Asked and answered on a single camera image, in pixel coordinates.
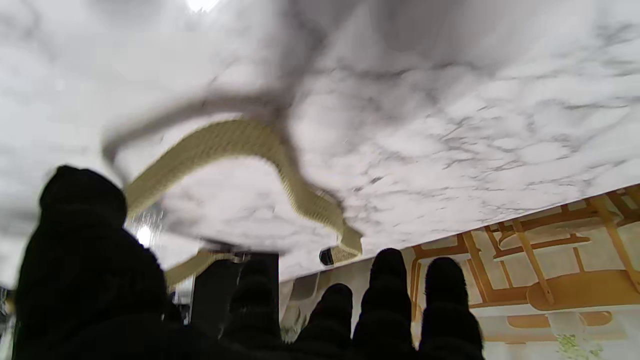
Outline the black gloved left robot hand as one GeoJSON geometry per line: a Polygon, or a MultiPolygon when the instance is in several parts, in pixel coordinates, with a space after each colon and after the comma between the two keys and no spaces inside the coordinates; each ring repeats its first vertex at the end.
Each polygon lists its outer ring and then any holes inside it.
{"type": "Polygon", "coordinates": [[[226,325],[215,336],[169,319],[164,273],[125,229],[125,196],[110,180],[59,166],[39,209],[14,292],[16,360],[483,359],[466,278],[449,257],[427,268],[418,347],[407,269],[395,248],[375,256],[356,326],[351,289],[333,284],[296,340],[284,342],[271,273],[253,259],[238,276],[226,325]]]}

